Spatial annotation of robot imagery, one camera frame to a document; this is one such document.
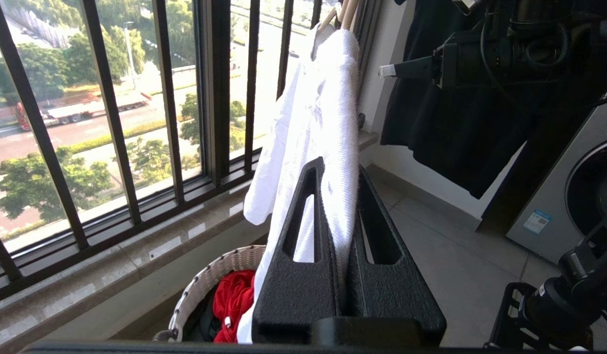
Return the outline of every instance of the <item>wooden hanger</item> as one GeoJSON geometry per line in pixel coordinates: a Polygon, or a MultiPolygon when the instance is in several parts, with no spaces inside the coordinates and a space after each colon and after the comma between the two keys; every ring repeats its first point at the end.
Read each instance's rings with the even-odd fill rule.
{"type": "Polygon", "coordinates": [[[343,0],[342,4],[337,2],[336,5],[332,7],[332,11],[330,11],[325,18],[325,21],[321,23],[318,30],[322,31],[325,29],[325,27],[330,24],[334,16],[339,20],[339,22],[341,22],[342,29],[350,30],[355,10],[358,8],[358,2],[359,0],[343,0]]]}

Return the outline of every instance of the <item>gray washing machine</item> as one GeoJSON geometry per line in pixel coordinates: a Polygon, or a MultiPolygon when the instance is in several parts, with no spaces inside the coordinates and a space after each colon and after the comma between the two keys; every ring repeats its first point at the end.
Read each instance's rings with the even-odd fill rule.
{"type": "Polygon", "coordinates": [[[586,236],[590,246],[607,244],[607,104],[589,115],[506,236],[555,264],[586,236]]]}

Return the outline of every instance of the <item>red cloth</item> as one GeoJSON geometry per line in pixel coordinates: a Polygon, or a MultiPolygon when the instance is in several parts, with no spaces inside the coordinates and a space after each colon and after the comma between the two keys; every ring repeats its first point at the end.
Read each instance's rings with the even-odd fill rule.
{"type": "Polygon", "coordinates": [[[240,316],[253,305],[255,275],[254,270],[241,270],[229,273],[220,280],[214,295],[213,311],[222,327],[214,338],[214,343],[238,343],[236,333],[240,316]],[[231,320],[229,327],[225,323],[227,317],[231,320]]]}

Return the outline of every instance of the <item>street lamp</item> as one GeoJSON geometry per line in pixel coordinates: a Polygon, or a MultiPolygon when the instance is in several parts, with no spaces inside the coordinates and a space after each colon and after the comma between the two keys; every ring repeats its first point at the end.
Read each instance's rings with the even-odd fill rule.
{"type": "Polygon", "coordinates": [[[135,81],[135,69],[133,69],[133,52],[131,50],[131,39],[128,35],[128,25],[135,23],[133,21],[124,22],[124,39],[126,40],[126,50],[128,51],[129,70],[131,71],[131,79],[133,79],[133,89],[137,89],[137,81],[135,81]]]}

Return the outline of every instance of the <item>tiled floor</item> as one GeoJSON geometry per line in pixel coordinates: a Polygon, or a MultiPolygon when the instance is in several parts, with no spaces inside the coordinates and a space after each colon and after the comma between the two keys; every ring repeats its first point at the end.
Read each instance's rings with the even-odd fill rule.
{"type": "MultiPolygon", "coordinates": [[[[447,319],[443,347],[488,341],[506,284],[541,285],[558,269],[499,235],[481,235],[374,179],[395,226],[447,319]]],[[[593,325],[607,350],[607,324],[593,325]]]]}

